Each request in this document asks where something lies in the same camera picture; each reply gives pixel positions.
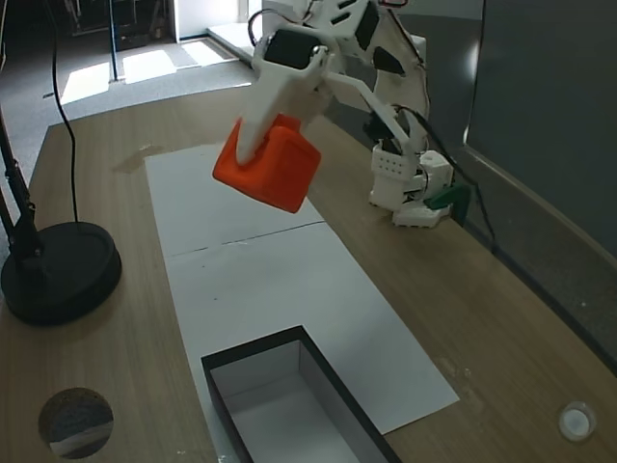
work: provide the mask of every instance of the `white paper sheet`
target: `white paper sheet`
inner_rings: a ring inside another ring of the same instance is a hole
[[[323,220],[309,201],[290,214],[212,178],[223,145],[148,157],[148,181],[165,257]]]
[[[219,150],[198,147],[147,160],[175,310],[217,451],[225,451],[225,433],[201,356],[291,326],[305,326],[382,433],[457,401],[312,205],[291,215],[217,184],[208,169]]]

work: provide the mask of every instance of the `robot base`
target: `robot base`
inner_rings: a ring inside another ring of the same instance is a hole
[[[397,227],[424,227],[432,229],[450,214],[450,207],[432,210],[421,202],[405,204],[392,214],[392,223]]]

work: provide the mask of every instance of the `lamp base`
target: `lamp base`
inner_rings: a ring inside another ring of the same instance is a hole
[[[32,325],[59,325],[91,312],[114,291],[121,259],[114,239],[101,227],[70,222],[39,231],[42,275],[33,281],[13,256],[2,267],[9,310]]]

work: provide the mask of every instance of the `orange block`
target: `orange block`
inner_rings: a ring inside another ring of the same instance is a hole
[[[262,203],[297,212],[321,161],[319,151],[299,133],[300,121],[279,114],[255,158],[244,166],[235,159],[240,123],[231,131],[212,176]]]

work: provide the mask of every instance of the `wire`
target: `wire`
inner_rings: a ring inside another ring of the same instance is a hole
[[[322,0],[310,0],[310,2],[308,2],[308,6],[307,6],[307,12],[305,13],[304,16],[302,16],[302,20],[304,21],[308,21],[309,19],[312,18],[312,7],[316,2],[320,2]]]
[[[255,23],[255,20],[258,17],[260,17],[262,14],[266,14],[266,13],[277,14],[278,16],[282,17],[287,22],[297,23],[297,21],[294,21],[293,19],[290,19],[289,17],[285,16],[284,14],[279,12],[278,10],[275,10],[274,8],[264,8],[262,10],[259,10],[258,12],[253,13],[251,15],[251,17],[249,18],[249,24],[248,24],[249,40],[251,41],[251,45],[252,46],[257,46],[257,39],[255,38],[255,33],[253,32],[253,24]]]
[[[426,198],[426,192],[428,191],[428,184],[429,184],[430,179],[428,176],[428,172],[426,172],[426,169],[424,168],[424,166],[420,164],[418,165],[418,168],[422,171],[422,174],[424,175],[424,188],[422,188],[421,190],[404,192],[405,195],[408,196],[408,200],[405,203],[409,203],[411,201],[424,201],[424,198]],[[419,195],[419,197],[414,196],[414,194],[417,193],[418,191],[422,192]]]
[[[51,6],[49,5],[49,0],[44,0],[43,3],[45,5],[47,17],[49,18],[49,22],[53,27],[54,33],[52,42],[53,54],[51,58],[51,80],[54,86],[54,97],[56,99],[56,106],[58,107],[58,112],[60,113],[60,116],[65,123],[65,127],[67,128],[68,136],[70,137],[70,194],[73,202],[73,220],[75,222],[79,222],[79,215],[77,214],[77,195],[75,193],[75,133],[73,132],[67,115],[65,114],[65,110],[62,107],[62,103],[60,102],[60,92],[58,91],[58,24],[56,24],[54,13],[52,12]]]
[[[450,165],[452,166],[452,169],[454,169],[454,172],[459,174],[467,183],[469,183],[473,187],[473,190],[475,191],[475,197],[477,198],[478,205],[480,206],[480,211],[482,212],[482,219],[484,220],[484,224],[486,225],[486,228],[489,231],[489,235],[491,236],[491,252],[494,254],[496,251],[496,245],[497,245],[495,230],[493,229],[493,225],[491,224],[491,219],[489,218],[489,212],[486,208],[486,205],[484,204],[484,197],[482,196],[482,191],[480,189],[480,185],[478,184],[478,182],[475,181],[475,179],[473,179],[472,177],[470,177],[469,174],[465,172],[465,170],[461,166],[459,166],[458,162],[456,162],[454,158],[450,156],[450,154],[445,149],[445,146],[443,145],[443,142],[440,139],[440,137],[437,135],[437,133],[435,132],[431,124],[428,121],[426,121],[426,119],[424,119],[424,117],[421,114],[419,114],[417,111],[413,110],[412,108],[408,106],[402,106],[400,104],[395,104],[394,107],[398,108],[399,110],[408,111],[409,113],[414,115],[417,122],[422,126],[422,128],[426,131],[426,133],[428,133],[428,135],[433,139],[433,141],[437,145],[437,148],[439,148],[440,152],[442,153],[442,156],[447,160],[447,162],[450,163]]]
[[[4,43],[4,25],[7,19],[7,5],[9,5],[9,0],[5,0],[4,6],[2,7],[2,19],[0,19],[0,72],[4,69],[4,65],[7,62],[7,46]]]
[[[409,35],[407,30],[403,27],[403,24],[401,24],[401,21],[398,18],[398,16],[392,10],[387,10],[387,14],[390,20],[392,21],[392,23],[394,24],[394,26],[396,27],[396,29],[398,29],[398,32],[401,35],[401,37],[404,39],[405,43],[409,46],[409,48],[412,50],[412,52],[417,58],[417,70],[420,73],[420,85],[422,87],[422,92],[424,93],[424,104],[426,107],[426,113],[428,114],[428,111],[431,107],[431,96],[429,95],[429,92],[428,92],[429,84],[428,84],[428,79],[426,77],[426,64],[424,63],[424,60],[420,56],[419,51],[417,51],[416,45],[414,44],[412,37]]]

